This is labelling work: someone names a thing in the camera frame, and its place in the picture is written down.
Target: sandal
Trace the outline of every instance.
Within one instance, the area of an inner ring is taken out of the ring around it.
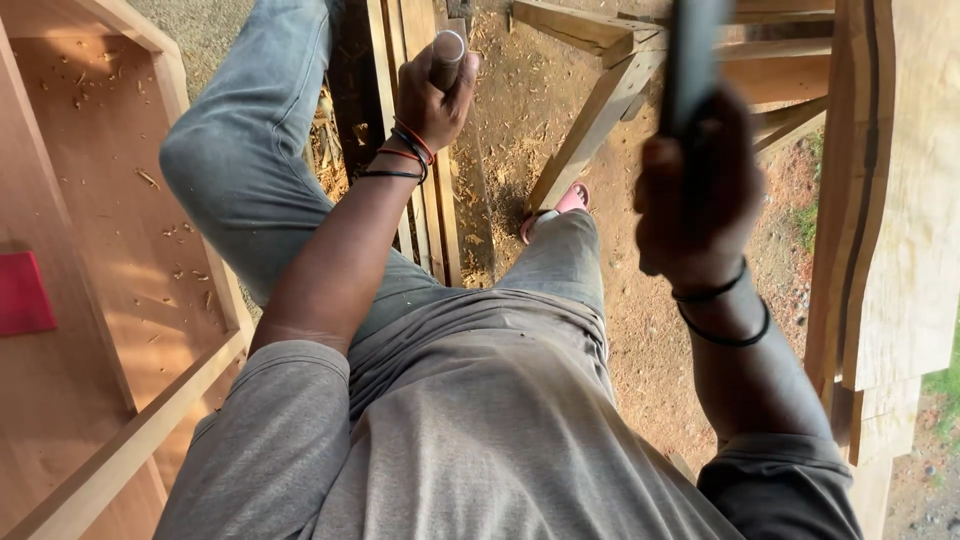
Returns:
[[[583,182],[574,182],[566,190],[566,193],[560,198],[560,202],[557,203],[553,210],[557,213],[564,213],[575,209],[586,210],[589,204],[590,192],[587,189],[587,185]],[[530,245],[530,228],[533,227],[534,222],[536,222],[538,218],[540,218],[539,215],[532,215],[520,226],[520,238],[524,244]]]

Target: foot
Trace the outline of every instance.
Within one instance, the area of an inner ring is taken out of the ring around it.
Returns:
[[[532,215],[523,222],[523,225],[520,226],[520,238],[523,239],[524,244],[529,245],[530,240],[533,238],[534,230],[538,225],[542,225],[564,212],[575,209],[586,210],[589,201],[590,192],[587,186],[582,182],[574,182],[573,185],[567,189],[566,193],[564,193],[564,196],[560,198],[560,202],[557,203],[554,209],[548,210],[541,215]]]

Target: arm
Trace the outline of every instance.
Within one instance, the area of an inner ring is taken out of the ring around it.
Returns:
[[[446,95],[429,83],[431,59],[428,46],[400,67],[396,116],[436,152],[464,126],[479,58],[467,55]],[[410,152],[395,137],[384,147]],[[420,163],[379,154],[369,170],[419,174]],[[357,180],[284,270],[253,336],[251,353],[277,341],[305,339],[347,354],[383,280],[396,224],[416,186],[416,179],[393,176]]]
[[[703,178],[683,184],[677,141],[653,137],[644,146],[636,187],[642,214],[636,242],[644,264],[662,273],[680,296],[715,290],[737,277],[763,204],[746,108],[728,89],[708,107]],[[680,309],[701,331],[733,340],[757,335],[764,322],[749,272],[729,292]],[[697,396],[721,444],[741,433],[831,439],[816,392],[775,322],[748,347],[716,345],[694,331],[690,340]]]

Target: man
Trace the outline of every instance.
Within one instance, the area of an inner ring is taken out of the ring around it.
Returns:
[[[683,156],[655,138],[637,183],[637,244],[680,301],[720,440],[695,487],[614,407],[582,185],[525,228],[495,287],[440,286],[390,246],[421,160],[463,126],[479,60],[446,96],[429,50],[403,65],[398,133],[333,207],[299,157],[330,41],[322,2],[259,0],[161,150],[266,307],[157,539],[859,536],[827,418],[742,256],[764,188],[735,98],[708,104],[708,178],[680,189]]]

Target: hand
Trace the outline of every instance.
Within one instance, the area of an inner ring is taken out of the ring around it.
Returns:
[[[684,296],[736,278],[763,205],[746,107],[724,86],[705,108],[699,162],[689,161],[676,139],[655,135],[643,145],[636,182],[635,210],[642,214],[636,245],[644,269],[663,274]],[[703,173],[685,177],[690,166]]]
[[[427,45],[413,61],[400,67],[396,117],[419,135],[431,151],[437,152],[453,142],[464,128],[480,57],[466,54],[457,81],[446,94],[430,84],[432,61],[433,46]]]

